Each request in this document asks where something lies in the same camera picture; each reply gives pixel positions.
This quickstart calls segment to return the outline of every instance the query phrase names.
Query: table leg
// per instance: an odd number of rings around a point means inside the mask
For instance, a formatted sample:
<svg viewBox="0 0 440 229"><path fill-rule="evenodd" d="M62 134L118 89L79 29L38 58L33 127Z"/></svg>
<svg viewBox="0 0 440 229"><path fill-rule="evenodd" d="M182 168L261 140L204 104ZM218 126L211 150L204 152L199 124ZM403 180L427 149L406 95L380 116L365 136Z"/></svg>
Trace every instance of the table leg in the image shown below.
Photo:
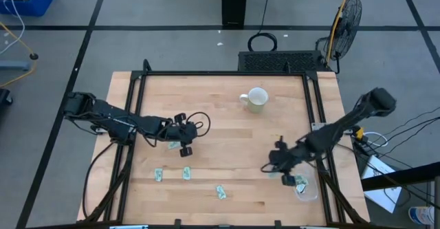
<svg viewBox="0 0 440 229"><path fill-rule="evenodd" d="M246 0L221 0L223 25L243 27L245 24Z"/></svg>

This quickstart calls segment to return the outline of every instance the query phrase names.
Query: table frame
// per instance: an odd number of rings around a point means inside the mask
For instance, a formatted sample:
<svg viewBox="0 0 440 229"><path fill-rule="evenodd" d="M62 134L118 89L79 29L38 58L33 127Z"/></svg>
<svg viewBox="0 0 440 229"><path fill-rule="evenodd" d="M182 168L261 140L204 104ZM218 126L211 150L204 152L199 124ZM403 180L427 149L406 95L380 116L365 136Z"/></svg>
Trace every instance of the table frame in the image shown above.
<svg viewBox="0 0 440 229"><path fill-rule="evenodd" d="M180 71L153 71L148 63L147 60L144 60L143 64L143 70L142 71L132 71L130 76L130 83L129 83L129 89L127 92L126 97L126 104L125 104L125 110L129 110L131 108L131 104L133 102L133 95L135 92L135 84L137 81L140 81L140 86L138 90L137 100L135 104L135 114L140 114L140 109L142 106L142 101L144 97L144 90L146 85L146 79L148 76L295 76L295 77L301 77L302 78L302 85L304 88L305 93L305 102L307 107L307 113L309 117L309 123L310 123L310 130L311 124L315 122L315 116L314 116L314 110L312 107L311 102L311 95L309 90L309 83L308 80L312 81L313 84L313 90L316 96L316 104L318 108L318 115L319 115L319 121L320 122L326 122L325 119L325 113L324 113L324 107L322 104L322 98L320 93L320 88L318 84L318 75L315 71L310 72L290 72L287 70L286 72L243 72L243 71L226 71L226 72L180 72ZM111 210L113 209L113 199L109 202L107 207L104 208L103 213L104 216L103 221L97 221L99 216L94 219L93 221L87 221L77 224L70 224L70 225L58 225L58 226L50 226L47 228L108 228L109 226L116 226L116 225L122 225L122 220L124 216L124 209L125 204L127 201L127 192L128 192L128 185L130 180L130 171L131 171L131 163L133 160L133 153L135 148L135 140L132 144L128 145L128 152L126 155L125 162L129 163L129 167L126 170L124 175L126 177L124 178L122 182L121 187L121 194L120 194L120 202L118 204L118 212L116 220L110 220L111 216ZM118 145L118 148L116 150L115 155L115 162L113 164L113 170L111 174L111 181L110 186L113 186L114 183L117 182L117 179L120 179L120 176L122 173L119 173L120 170L120 164L122 162L122 153L123 153L124 145ZM328 167L329 167L329 174L333 180L333 182L336 184L336 186L339 188L338 184L338 176L336 174L336 166L333 158L333 154L331 151L327 151L327 161L328 161ZM322 161L322 158L318 158L316 160L316 166L317 168L324 169L324 163ZM329 200L329 194L327 190L327 185L325 184L325 181L323 178L319 175L319 185L320 185L320 192L322 196L322 205L324 208L324 216L327 225L330 223L333 223L333 217L331 215L331 207L330 207L330 200ZM340 202L338 200L335 200L336 208L337 208L337 214L338 214L338 222L339 223L346 223L345 219L345 213L344 209L342 208ZM148 225L148 228L181 228L182 221L178 218L175 220L174 225ZM204 225L204 226L182 226L185 228L212 228L214 225ZM274 221L275 228L300 228L300 226L282 226L281 221L276 220ZM260 228L260 229L272 229L274 226L233 226L234 228Z"/></svg>

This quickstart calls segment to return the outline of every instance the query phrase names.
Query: wooden table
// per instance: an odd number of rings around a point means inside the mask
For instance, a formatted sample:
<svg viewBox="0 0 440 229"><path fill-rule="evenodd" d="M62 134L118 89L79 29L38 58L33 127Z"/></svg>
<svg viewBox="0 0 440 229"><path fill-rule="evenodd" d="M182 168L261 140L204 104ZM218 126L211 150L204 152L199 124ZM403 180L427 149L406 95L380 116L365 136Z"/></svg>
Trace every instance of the wooden table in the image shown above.
<svg viewBox="0 0 440 229"><path fill-rule="evenodd" d="M124 108L129 77L129 72L113 74L107 96L110 104ZM324 112L327 121L333 122L344 115L336 77L330 72L318 73L318 77ZM269 94L261 114L248 112L239 102L239 95L253 87L262 87ZM313 89L311 92L318 121ZM206 112L212 126L205 137L195 139L190 157L180 157L178 149L168 150L168 143L160 142L152 148L137 137L124 223L173 224L181 219L184 225L271 226L274 220L281 220L284 226L326 224L320 193L313 201L300 201L294 188L283 186L279 176L260 172L280 135L292 147L310 130L301 77L147 76L141 116L173 117L196 111ZM98 136L93 157L108 143L108 136ZM351 145L347 137L341 143ZM89 213L109 187L115 151L113 147L106 152L91 171L86 202ZM353 153L335 147L333 155L341 191L369 220ZM191 167L189 181L182 179L185 166ZM154 180L155 168L164 169L162 182ZM301 164L296 171L315 173L318 183L316 170L309 165ZM225 188L227 199L217 197L218 185ZM333 220L337 221L329 193ZM112 218L116 217L118 202L119 194L114 199Z"/></svg>

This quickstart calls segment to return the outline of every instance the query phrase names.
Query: yellow cable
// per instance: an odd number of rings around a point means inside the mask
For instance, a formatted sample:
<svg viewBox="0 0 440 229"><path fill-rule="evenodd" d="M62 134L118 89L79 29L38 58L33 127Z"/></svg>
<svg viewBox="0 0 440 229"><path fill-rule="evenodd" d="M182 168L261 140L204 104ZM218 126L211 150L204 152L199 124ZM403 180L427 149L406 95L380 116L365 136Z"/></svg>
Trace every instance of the yellow cable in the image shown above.
<svg viewBox="0 0 440 229"><path fill-rule="evenodd" d="M26 43L24 43L21 39L19 39L16 35L14 35L14 33L12 33L9 29L8 29L8 27L6 27L6 25L4 25L1 21L0 21L0 25L1 25L1 27L3 27L3 29L5 29L5 31L7 32L7 33L9 33L12 37L14 37L16 40L18 40L28 51L29 51L29 53L30 54L34 54L34 51L29 47L29 46L27 46L26 45ZM35 69L36 69L36 60L34 61L34 63L33 63L33 65L32 65L32 67L31 67L31 69L29 70L29 71L27 71L25 74L23 74L23 75L20 75L20 76L18 76L18 77L16 77L16 78L14 78L14 79L12 79L12 80L9 80L8 82L6 82L6 83L4 83L4 84L2 84L2 85L0 85L0 88L3 88L3 87L5 87L6 85L10 85L10 84L12 84L13 82L15 82L15 81L18 81L18 80L20 80L20 79L22 79L22 78L24 78L24 77L26 77L26 76L28 76L28 75L30 75L31 73L33 73L34 71L35 71Z"/></svg>
<svg viewBox="0 0 440 229"><path fill-rule="evenodd" d="M331 55L331 48L333 47L333 38L334 38L334 36L335 36L335 30L336 30L336 25L338 24L338 19L339 19L339 17L341 16L341 12L342 12L342 9L344 8L344 6L345 6L345 1L346 0L343 0L342 1L342 5L341 5L341 7L339 7L339 10L338 10L338 14L336 15L336 18L335 18L335 23L333 24L333 27L331 28L331 34L330 34L330 41L329 41L329 48L327 49L327 57L326 57L326 65L328 65L328 63L329 63L329 61L330 61L330 55Z"/></svg>

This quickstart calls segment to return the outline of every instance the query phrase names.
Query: black plastic crate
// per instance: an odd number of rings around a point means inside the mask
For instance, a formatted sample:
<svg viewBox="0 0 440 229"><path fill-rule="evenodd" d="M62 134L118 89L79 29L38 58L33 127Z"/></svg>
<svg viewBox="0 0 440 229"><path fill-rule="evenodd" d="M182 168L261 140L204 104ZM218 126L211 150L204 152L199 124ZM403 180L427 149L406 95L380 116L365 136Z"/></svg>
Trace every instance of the black plastic crate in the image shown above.
<svg viewBox="0 0 440 229"><path fill-rule="evenodd" d="M283 71L289 63L291 72L325 71L320 51L240 52L239 71Z"/></svg>

